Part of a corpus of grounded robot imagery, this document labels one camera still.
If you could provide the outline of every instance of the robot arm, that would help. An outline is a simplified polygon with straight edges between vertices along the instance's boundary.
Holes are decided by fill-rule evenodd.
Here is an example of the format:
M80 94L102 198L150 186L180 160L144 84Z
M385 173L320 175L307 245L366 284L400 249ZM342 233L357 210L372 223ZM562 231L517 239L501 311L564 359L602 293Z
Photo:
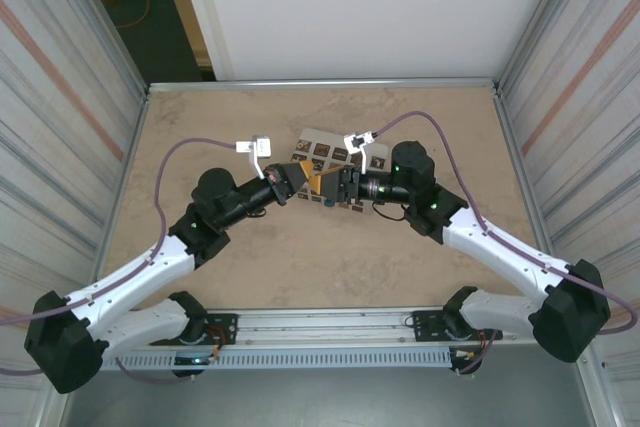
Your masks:
M187 293L174 294L149 309L129 311L215 257L229 243L229 227L263 212L273 202L284 205L308 180L312 169L311 161L274 164L239 187L227 170L208 170L191 193L193 202L169 229L153 259L149 256L155 246L65 298L52 291L38 299L34 313L88 302L33 320L25 340L27 352L56 390L67 393L91 379L105 360L123 352L157 340L197 339L205 327L206 310ZM147 267L128 278L145 260L150 260ZM99 295L114 284L115 288Z
M372 141L353 135L345 140L347 148L354 150L363 150ZM310 184L334 202L371 200L403 205L404 219L420 235L467 253L525 295L497 296L475 287L461 289L444 306L447 327L457 337L481 329L528 334L554 357L565 362L577 360L610 318L609 306L604 296L553 270L602 287L596 267L584 260L573 266L544 254L484 218L487 230L483 229L464 199L436 183L434 171L435 164L422 145L402 142L392 151L391 172L336 167L313 177Z

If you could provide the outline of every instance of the checkerboard calibration pattern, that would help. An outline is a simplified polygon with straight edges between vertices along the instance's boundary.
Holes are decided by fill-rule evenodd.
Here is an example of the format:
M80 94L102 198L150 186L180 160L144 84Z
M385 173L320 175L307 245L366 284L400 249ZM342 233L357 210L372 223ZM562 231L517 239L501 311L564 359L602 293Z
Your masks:
M387 165L389 148L384 144L370 144L367 146L368 169L384 170ZM304 129L296 143L292 161L311 160L314 173L322 172L342 165L362 165L362 154L350 155L344 148L344 137L330 132L315 129ZM325 198L318 195L305 184L298 198L309 202L317 202L324 205ZM354 204L342 203L337 207L362 213L371 211L371 202L355 202Z

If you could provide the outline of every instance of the corrugated metal wall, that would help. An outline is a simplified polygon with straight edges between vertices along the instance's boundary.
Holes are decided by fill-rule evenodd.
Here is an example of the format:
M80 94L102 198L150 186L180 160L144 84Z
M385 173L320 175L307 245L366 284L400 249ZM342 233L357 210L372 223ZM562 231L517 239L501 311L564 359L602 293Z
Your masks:
M504 101L556 253L640 308L640 0L558 0ZM613 309L613 322L626 319ZM640 422L640 328L599 338Z
M90 281L145 98L97 0L0 0L0 317ZM27 325L0 365L33 363ZM26 425L43 376L0 376L0 424Z

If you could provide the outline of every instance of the beige table surface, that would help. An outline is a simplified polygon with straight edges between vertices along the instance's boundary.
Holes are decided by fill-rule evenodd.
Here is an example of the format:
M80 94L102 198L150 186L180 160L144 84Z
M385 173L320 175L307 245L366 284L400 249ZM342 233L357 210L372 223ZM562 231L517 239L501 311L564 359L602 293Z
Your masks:
M166 151L181 139L210 137L233 143L267 134L271 161L288 161L305 127L339 134L377 130L417 109L431 113L442 125L483 214L532 243L486 88L159 92L151 98L105 274L157 239L159 220L152 206L156 172ZM379 139L390 149L403 140L419 140L436 161L438 182L462 196L442 144L424 119L407 120ZM245 154L204 144L180 148L169 161L161 188L169 225L184 213L198 177L211 167L230 170L238 185L253 177ZM285 207L272 205L267 210L264 218L232 227L231 243L216 258L143 305L178 290L188 290L208 308L439 305L463 285L515 292L488 268L420 237L408 224L296 198ZM400 213L398 206L381 210Z

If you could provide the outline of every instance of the purple cable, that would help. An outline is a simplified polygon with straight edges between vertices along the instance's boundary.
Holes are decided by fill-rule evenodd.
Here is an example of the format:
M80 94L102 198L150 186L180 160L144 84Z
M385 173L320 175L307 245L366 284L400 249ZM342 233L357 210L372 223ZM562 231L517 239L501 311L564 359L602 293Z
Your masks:
M487 355L487 352L489 352L489 349L493 345L493 341L496 340L496 335L498 335L498 331L494 330L493 334L491 334L491 338L489 339L489 343L487 344L487 346L484 349L482 349L482 351L480 351L480 353L476 356L473 362L467 365L464 369L457 370L458 374L464 374L465 372L470 371L480 363L480 361L484 358L484 356Z
M503 239L499 235L497 235L494 232L492 232L491 230L489 230L489 228L487 227L487 224L484 221L484 218L482 217L482 214L480 214L480 209L478 208L478 204L476 204L476 201L473 198L473 196L471 195L471 192L469 191L469 189L467 188L466 184L462 180L462 175L460 175L460 170L458 169L458 165L456 164L456 161L453 158L453 152L451 152L451 147L449 146L449 142L447 141L447 137L445 136L444 131L442 130L442 128L440 127L440 125L438 124L436 119L434 119L431 115L427 114L426 112L419 111L419 110L414 110L414 111L411 111L411 112L407 112L406 114L402 114L400 117L392 120L387 125L382 127L380 130L374 132L373 136L374 137L378 137L378 136L384 134L387 130L389 130L394 125L396 125L399 122L402 122L404 119L406 119L408 117L411 117L411 116L414 116L414 115L418 115L420 117L424 117L429 122L431 122L431 124L438 131L438 135L440 136L440 139L442 140L442 145L444 145L444 149L447 152L447 157L449 157L449 162L451 162L451 167L453 169L453 173L456 176L458 184L460 185L460 188L462 189L462 191L464 192L464 195L467 197L467 200L469 201L469 205L471 206L471 210L473 211L473 215L475 216L476 220L478 221L478 225L480 225L482 230L489 237L491 237L493 240L498 242L500 245L502 245L502 246L506 247L507 249L509 249L511 252L519 255L523 259L526 259L529 262L532 262L533 264L541 267L542 269L546 269L547 271L551 272L552 274L556 274L556 275L562 277L563 279L566 279L566 280L568 280L570 282L573 282L574 284L577 284L580 287L583 287L585 289L591 290L592 292L600 294L600 295L606 297L607 299L615 302L616 304L620 305L621 307L623 307L624 309L626 309L629 312L629 314L631 316L631 318L629 319L629 322L627 322L626 324L618 325L616 327L611 327L611 328L608 328L608 329L602 329L602 330L600 330L600 332L598 332L598 335L617 334L619 332L625 332L625 331L630 330L633 327L635 327L635 325L638 323L638 313L633 308L633 306L631 305L630 302L627 302L626 300L624 300L620 296L618 296L618 295L616 295L616 294L614 294L612 292L606 291L606 290L602 289L601 287L598 287L597 285L594 285L594 284L592 284L590 282L586 282L586 281L580 279L579 277L576 277L575 275L567 274L566 272L562 272L561 270L558 270L555 267L551 267L551 266L547 267L545 265L545 263L543 261L541 261L540 259L537 259L537 258L527 254L526 252L522 251L521 249L519 249L515 245L511 244L509 241Z
M158 255L158 252L160 252L160 249L162 248L162 244L164 242L164 236L167 232L167 217L164 211L162 210L162 207L160 206L160 184L162 182L162 175L164 174L164 169L171 155L173 155L173 153L183 145L192 144L192 143L213 144L219 147L225 147L227 149L235 149L234 144L228 144L226 142L220 142L218 140L205 139L200 137L192 137L189 139L181 140L180 142L178 142L177 144L175 144L173 147L169 149L169 151L165 154L164 158L162 159L162 162L160 163L160 167L158 168L158 175L156 176L155 190L153 192L153 206L155 207L156 211L158 212L158 215L160 216L160 236L158 237L158 241L156 242L156 245L151 251L149 258L147 260L144 260L138 267L136 267L134 270L132 270L127 275L117 280L113 284L107 285L106 287L103 287L102 289L96 291L95 294L93 295L94 299L97 299L98 297L102 297L108 292L111 292L113 289L120 287L125 282L130 281L132 278L134 278L136 275L142 272L142 270L151 263L154 257ZM89 299L82 299L82 300L78 300L76 302L67 304L64 307L58 307L57 309L45 310L43 312L38 312L37 314L23 315L20 317L13 317L10 319L3 319L3 320L0 320L0 327L4 327L6 325L12 325L12 324L19 324L21 322L31 322L32 320L37 320L37 319L44 319L54 315L62 314L64 312L68 312L70 310L75 309L76 307L80 307L81 305L84 305L87 303L89 303ZM0 368L0 374L2 375L24 376L24 375L35 375L39 373L41 373L40 370L12 371L12 370Z
M125 375L133 380L138 382L142 382L143 384L151 384L151 385L174 385L174 384L182 384L183 382L188 382L191 380L191 377L176 377L175 379L156 379L153 377L147 377L146 375L136 374L135 372L130 371L120 359L116 357L116 365L118 368L125 373Z

